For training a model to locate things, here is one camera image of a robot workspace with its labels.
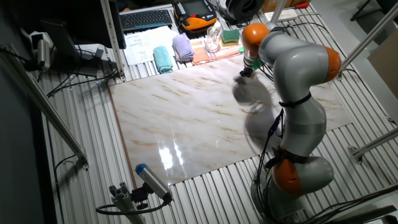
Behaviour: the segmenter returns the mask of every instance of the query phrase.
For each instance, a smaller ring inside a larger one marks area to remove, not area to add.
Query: sponge
[[[239,42],[239,31],[238,30],[224,30],[221,40],[222,40],[221,44],[224,47],[237,45]]]

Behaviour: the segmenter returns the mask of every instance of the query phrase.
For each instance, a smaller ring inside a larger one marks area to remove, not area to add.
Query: monitor
[[[8,0],[18,24],[27,33],[46,32],[42,20],[62,21],[74,44],[102,44],[111,48],[100,0]],[[120,49],[125,49],[117,0],[109,0]]]

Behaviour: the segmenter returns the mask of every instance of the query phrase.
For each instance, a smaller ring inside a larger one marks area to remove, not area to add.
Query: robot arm
[[[242,39],[245,68],[241,75],[246,82],[253,79],[252,65],[257,57],[273,67],[275,89],[284,107],[285,133],[278,150],[289,156],[273,168],[275,185],[285,194],[295,196],[325,187],[333,180],[333,169],[326,159],[310,154],[325,135],[326,114],[312,98],[310,87],[337,76],[339,54],[328,47],[269,30],[265,24],[248,25]]]

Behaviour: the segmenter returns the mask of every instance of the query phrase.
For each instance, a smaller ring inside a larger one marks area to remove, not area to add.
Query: teal towel
[[[161,74],[173,71],[173,64],[165,46],[159,46],[154,49],[154,58],[156,68]]]

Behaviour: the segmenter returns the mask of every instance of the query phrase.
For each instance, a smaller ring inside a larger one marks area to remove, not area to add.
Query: metal grating
[[[170,6],[157,7],[165,8],[172,15]],[[299,10],[298,14],[300,13],[307,14],[279,25],[293,26],[314,22],[325,26],[312,6]],[[265,22],[265,18],[259,13],[252,22]],[[223,21],[221,24],[224,29],[235,28],[227,26]],[[177,27],[173,25],[172,29],[177,30]],[[299,39],[331,47],[345,57],[343,49],[333,40],[333,36],[322,28],[304,25],[289,29],[289,32]],[[195,34],[195,37],[201,37],[201,34]],[[109,59],[114,60],[113,53],[105,50]],[[127,81],[158,74],[154,62],[127,66],[124,56],[123,60]],[[191,66],[191,63],[175,62],[174,69]],[[103,77],[103,72],[99,72],[98,76]],[[44,92],[48,93],[65,78],[72,84],[93,79],[51,74],[44,75],[40,84]],[[119,82],[116,78],[110,80],[109,84]],[[398,161],[398,143],[395,139],[365,154],[361,165],[352,160],[346,150],[349,145],[363,146],[394,128],[383,117],[379,102],[367,91],[367,84],[357,74],[344,72],[342,80],[335,80],[330,86],[341,99],[354,124],[329,131],[313,152],[314,156],[325,157],[332,163],[335,180],[324,189],[305,196],[305,210],[297,214],[301,220],[329,205],[359,198],[397,183],[398,166],[395,161]],[[51,101],[78,142],[86,149],[90,165],[88,170],[82,170],[75,166],[75,158],[60,165],[57,170],[60,202],[56,197],[54,173],[50,169],[58,222],[129,223],[125,217],[104,216],[95,212],[97,206],[111,203],[108,191],[110,185],[118,185],[124,181],[130,189],[133,186],[107,85],[101,82],[77,85],[57,93]],[[55,164],[73,155],[53,127],[50,126],[49,132],[50,135],[45,133],[47,149],[51,158],[51,139]],[[253,157],[171,185],[175,199],[172,205],[155,213],[145,214],[144,218],[147,223],[260,223],[249,193],[257,165],[258,158]],[[148,203],[150,207],[156,207],[160,201],[153,195]],[[63,208],[64,221],[59,204]]]

